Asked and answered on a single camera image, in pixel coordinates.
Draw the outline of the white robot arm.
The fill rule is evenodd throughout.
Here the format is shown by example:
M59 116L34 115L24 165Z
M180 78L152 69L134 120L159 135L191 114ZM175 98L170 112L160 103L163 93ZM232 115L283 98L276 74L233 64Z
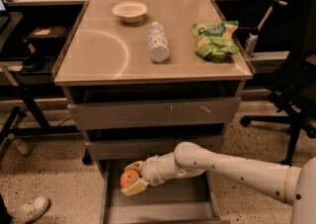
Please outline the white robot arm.
M125 167L120 191L134 195L170 179L215 172L292 207L290 224L316 224L316 158L303 167L246 159L211 152L192 142L174 151Z

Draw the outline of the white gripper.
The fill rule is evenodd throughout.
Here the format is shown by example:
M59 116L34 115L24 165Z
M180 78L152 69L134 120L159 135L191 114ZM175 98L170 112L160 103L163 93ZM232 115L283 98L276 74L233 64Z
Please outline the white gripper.
M203 173L202 169L181 167L176 162L173 152L162 156L153 156L143 162L136 161L127 165L124 169L126 171L135 170L142 176L142 178L127 181L120 189L126 196L141 193L147 189L148 185L157 187L171 179L192 178Z

